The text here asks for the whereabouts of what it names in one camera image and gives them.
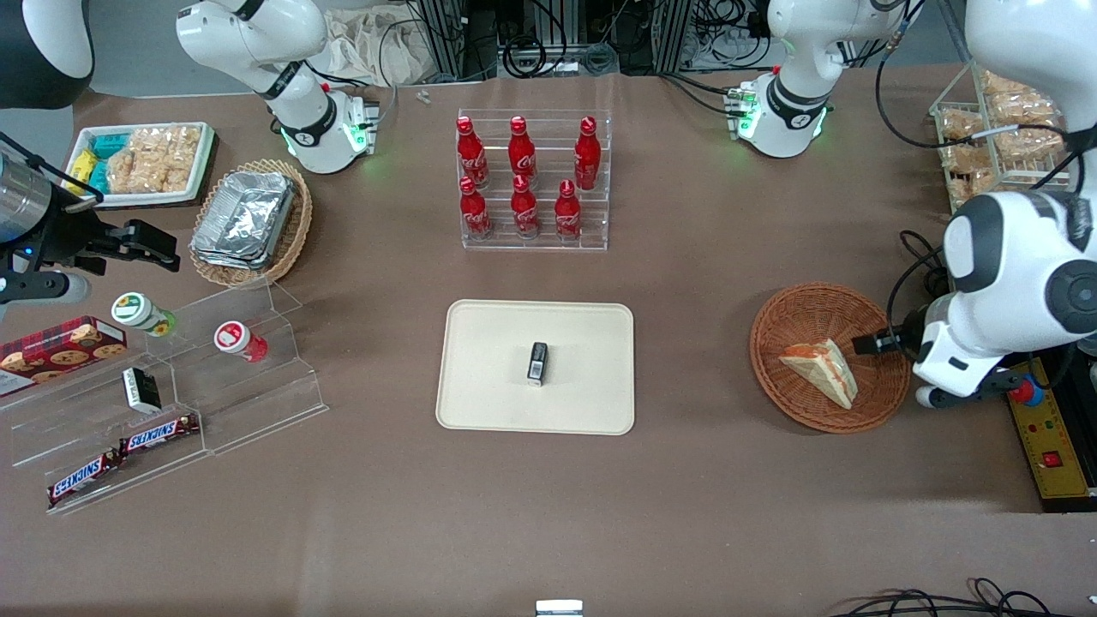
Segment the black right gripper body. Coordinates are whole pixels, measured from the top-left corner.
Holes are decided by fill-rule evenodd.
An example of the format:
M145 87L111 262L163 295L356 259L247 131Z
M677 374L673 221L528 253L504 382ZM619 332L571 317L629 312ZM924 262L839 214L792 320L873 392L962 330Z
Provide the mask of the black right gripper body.
M123 246L117 235L120 228L103 223L93 207L80 207L70 213L67 207L79 206L81 200L71 193L52 193L39 226L36 227L34 247L38 250L34 259L36 267L60 266L80 269L80 251L97 250L106 260L129 261L132 254Z

